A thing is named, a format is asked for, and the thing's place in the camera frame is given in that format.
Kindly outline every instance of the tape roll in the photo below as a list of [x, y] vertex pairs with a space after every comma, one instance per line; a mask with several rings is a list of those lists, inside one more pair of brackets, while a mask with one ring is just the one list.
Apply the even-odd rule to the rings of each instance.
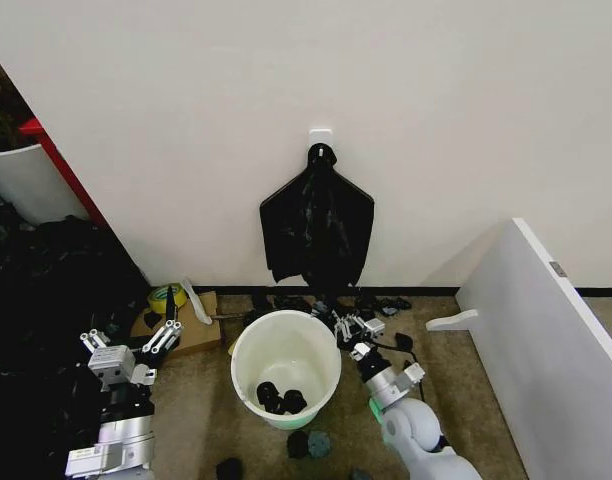
[[[170, 286], [173, 288], [173, 298], [175, 299], [175, 305], [177, 308], [181, 308], [188, 301], [186, 292], [179, 283], [171, 283]], [[156, 288], [150, 295], [148, 295], [148, 304], [150, 309], [163, 315], [166, 313], [166, 295], [168, 294], [168, 285]]]

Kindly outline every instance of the red object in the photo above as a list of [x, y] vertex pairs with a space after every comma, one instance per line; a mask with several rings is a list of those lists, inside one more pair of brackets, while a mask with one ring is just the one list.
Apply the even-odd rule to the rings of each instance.
[[90, 219], [97, 225], [98, 227], [108, 227], [108, 223], [106, 219], [102, 215], [102, 212], [99, 211], [93, 199], [90, 198], [88, 192], [84, 188], [84, 186], [80, 183], [79, 179], [75, 176], [75, 173], [71, 170], [64, 160], [64, 157], [61, 156], [57, 147], [50, 139], [42, 124], [39, 123], [39, 120], [36, 118], [32, 118], [19, 127], [19, 131], [24, 135], [30, 135], [35, 137], [35, 139], [44, 147], [44, 151], [50, 157], [55, 165], [55, 168], [59, 171], [61, 176], [66, 180], [68, 186], [70, 186], [73, 193], [77, 196], [79, 201], [82, 203]]

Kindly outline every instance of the white bucket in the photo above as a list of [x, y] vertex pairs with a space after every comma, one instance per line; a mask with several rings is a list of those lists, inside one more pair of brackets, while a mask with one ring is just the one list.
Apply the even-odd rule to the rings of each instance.
[[[341, 374], [341, 355], [333, 334], [307, 313], [280, 310], [257, 319], [241, 334], [230, 373], [237, 395], [274, 427], [293, 430], [310, 422], [330, 400]], [[291, 415], [268, 413], [257, 400], [257, 386], [273, 382], [283, 397], [299, 390], [307, 406]]]

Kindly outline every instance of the black wire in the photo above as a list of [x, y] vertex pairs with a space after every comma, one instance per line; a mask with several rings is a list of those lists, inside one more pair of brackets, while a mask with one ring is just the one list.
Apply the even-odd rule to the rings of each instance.
[[[409, 353], [413, 357], [413, 360], [415, 361], [415, 363], [419, 363], [417, 361], [417, 355], [415, 355], [415, 352], [413, 352], [412, 350], [404, 350], [403, 348], [397, 348], [397, 347], [393, 347], [391, 345], [383, 345], [383, 344], [377, 343], [377, 342], [372, 342], [372, 343], [376, 347], [383, 348], [385, 350], [394, 350], [396, 352]], [[422, 402], [425, 403], [426, 402], [426, 398], [424, 396], [424, 386], [422, 385], [422, 380], [419, 381], [417, 386], [419, 387], [419, 397], [421, 398]]]

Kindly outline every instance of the bucket rim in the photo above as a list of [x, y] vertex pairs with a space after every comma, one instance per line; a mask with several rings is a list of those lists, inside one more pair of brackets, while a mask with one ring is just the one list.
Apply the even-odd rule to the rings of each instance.
[[[251, 327], [253, 327], [256, 324], [259, 325], [259, 322], [267, 322], [269, 320], [272, 320], [274, 317], [279, 316], [281, 314], [285, 314], [285, 313], [297, 314], [298, 316], [304, 318], [305, 321], [310, 321], [313, 325], [317, 324], [317, 328], [321, 328], [323, 329], [323, 331], [326, 331], [328, 333], [328, 335], [330, 336], [331, 344], [334, 346], [334, 348], [337, 350], [337, 353], [338, 353], [338, 355], [335, 356], [336, 370], [338, 373], [337, 373], [337, 378], [335, 379], [334, 384], [331, 385], [329, 390], [326, 392], [326, 394], [323, 396], [323, 398], [319, 402], [317, 402], [313, 406], [306, 408], [306, 410], [302, 410], [301, 412], [296, 413], [294, 415], [278, 415], [276, 413], [269, 413], [266, 410], [262, 410], [261, 408], [259, 408], [244, 394], [244, 392], [242, 391], [242, 388], [239, 386], [239, 382], [237, 382], [236, 375], [235, 375], [235, 359], [237, 358], [239, 348], [242, 345], [241, 340], [250, 333]], [[248, 327], [244, 329], [242, 334], [237, 339], [235, 343], [235, 348], [233, 349], [233, 356], [230, 362], [231, 382], [233, 384], [233, 387], [235, 388], [235, 391], [237, 392], [237, 396], [239, 397], [239, 399], [253, 413], [267, 420], [271, 420], [273, 422], [282, 422], [282, 421], [283, 422], [294, 422], [294, 421], [302, 420], [310, 416], [314, 416], [317, 412], [319, 412], [324, 407], [324, 405], [326, 405], [326, 403], [333, 396], [333, 393], [335, 393], [335, 390], [337, 390], [337, 385], [339, 385], [339, 379], [341, 378], [341, 374], [342, 374], [342, 356], [341, 356], [341, 353], [339, 352], [339, 349], [337, 349], [337, 342], [332, 332], [321, 322], [321, 320], [313, 317], [312, 315], [308, 313], [301, 312], [299, 310], [277, 310], [274, 312], [267, 313], [266, 315], [259, 317], [257, 320], [251, 323]]]

